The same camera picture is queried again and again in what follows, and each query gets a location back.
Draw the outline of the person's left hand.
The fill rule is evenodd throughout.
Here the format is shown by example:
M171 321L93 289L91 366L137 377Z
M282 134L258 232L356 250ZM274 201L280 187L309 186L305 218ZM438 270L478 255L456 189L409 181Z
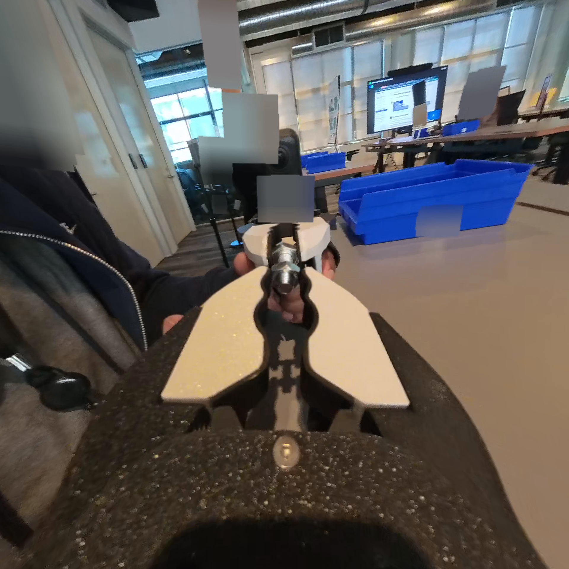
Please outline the person's left hand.
M333 281L340 261L336 246L330 242L322 254L322 274ZM254 263L247 257L245 252L239 252L234 261L233 268L238 276L255 269ZM290 323L299 324L303 321L304 302L301 297L299 286L290 293L281 295L273 287L267 301L269 310L279 312L282 318Z

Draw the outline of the wooden office desk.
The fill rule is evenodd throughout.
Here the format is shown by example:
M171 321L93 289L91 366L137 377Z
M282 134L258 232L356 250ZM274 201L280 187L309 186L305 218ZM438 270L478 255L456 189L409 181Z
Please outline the wooden office desk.
M364 176L364 175L372 174L374 167L375 167L375 163L355 164L355 165L352 164L350 167L338 168L338 169L334 169L334 170L318 172L315 174L309 174L308 171L306 169L304 169L303 175L304 176L313 176L315 178L315 181L324 182L325 180L332 180L335 178L348 179L348 178L351 178L354 176L358 177L358 175Z
M470 142L478 140L505 140L549 137L568 131L568 118L547 118L541 121L485 127L472 132L448 136L431 136L414 139L413 137L380 139L376 143L365 143L362 147L367 153L379 153L387 148L419 146L432 143Z

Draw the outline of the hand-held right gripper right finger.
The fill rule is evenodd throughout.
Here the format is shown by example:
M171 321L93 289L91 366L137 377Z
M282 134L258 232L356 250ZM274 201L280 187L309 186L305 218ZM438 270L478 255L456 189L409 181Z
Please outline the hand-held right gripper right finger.
M359 408L407 409L409 397L366 306L314 268L305 276L305 308L316 316L307 340L308 371Z

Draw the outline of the person's navy zip jacket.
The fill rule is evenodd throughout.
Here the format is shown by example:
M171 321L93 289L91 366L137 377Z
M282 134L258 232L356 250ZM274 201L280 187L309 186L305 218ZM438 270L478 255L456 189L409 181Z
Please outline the person's navy zip jacket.
M166 273L116 236L68 173L2 165L1 238L62 257L141 351L158 338L144 303Z

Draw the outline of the silver hex bolt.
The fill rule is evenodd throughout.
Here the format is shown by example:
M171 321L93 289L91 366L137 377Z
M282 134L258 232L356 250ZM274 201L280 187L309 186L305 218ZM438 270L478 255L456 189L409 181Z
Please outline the silver hex bolt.
M290 261L300 267L297 250L294 245L281 241L273 250L273 264L281 261ZM299 273L272 273L271 284L279 295L288 295L299 282Z

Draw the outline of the beige and black device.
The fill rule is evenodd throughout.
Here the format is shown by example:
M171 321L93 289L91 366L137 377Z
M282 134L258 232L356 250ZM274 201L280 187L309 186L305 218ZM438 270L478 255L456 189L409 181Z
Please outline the beige and black device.
M412 87L413 94L413 129L419 129L427 124L427 97L426 82L424 80L416 82Z

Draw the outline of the black wall vent grille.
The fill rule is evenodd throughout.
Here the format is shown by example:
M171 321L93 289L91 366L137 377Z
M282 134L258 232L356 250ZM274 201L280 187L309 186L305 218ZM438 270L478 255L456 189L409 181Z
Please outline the black wall vent grille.
M341 44L345 41L344 22L312 29L314 48Z

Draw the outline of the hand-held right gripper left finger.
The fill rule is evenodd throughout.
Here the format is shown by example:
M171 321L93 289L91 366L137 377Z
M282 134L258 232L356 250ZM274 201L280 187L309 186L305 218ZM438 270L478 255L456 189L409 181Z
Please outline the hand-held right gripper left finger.
M260 310L269 275L267 267L257 267L202 305L161 392L163 402L213 404L267 369Z

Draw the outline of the black tripod stand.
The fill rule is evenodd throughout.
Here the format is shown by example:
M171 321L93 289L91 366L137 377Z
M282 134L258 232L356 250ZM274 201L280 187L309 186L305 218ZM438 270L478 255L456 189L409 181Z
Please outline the black tripod stand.
M239 252L244 250L239 229L242 217L217 218L210 215L209 224L213 230L218 249L225 267L229 268Z

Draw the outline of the printed banner stand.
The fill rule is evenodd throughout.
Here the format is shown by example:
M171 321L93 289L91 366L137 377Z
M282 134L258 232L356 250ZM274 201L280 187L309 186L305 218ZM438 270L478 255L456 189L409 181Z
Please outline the printed banner stand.
M338 144L338 118L340 110L340 76L337 75L328 85L328 142L329 146Z

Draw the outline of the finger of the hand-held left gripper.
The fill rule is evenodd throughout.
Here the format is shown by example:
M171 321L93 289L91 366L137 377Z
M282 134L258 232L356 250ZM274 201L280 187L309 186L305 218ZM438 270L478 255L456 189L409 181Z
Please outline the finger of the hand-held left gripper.
M255 267L268 267L272 259L270 253L270 232L272 224L248 224L242 235L242 243L247 258Z
M319 273L323 272L322 255L331 242L329 223L297 224L297 256L304 264L310 264Z

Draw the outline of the large computer monitor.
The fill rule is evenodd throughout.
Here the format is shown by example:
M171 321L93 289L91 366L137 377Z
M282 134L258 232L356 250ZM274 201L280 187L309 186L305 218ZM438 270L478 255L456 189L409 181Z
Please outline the large computer monitor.
M415 72L400 70L395 75L367 81L366 133L392 130L409 132L415 107L426 106L426 123L442 120L448 66Z

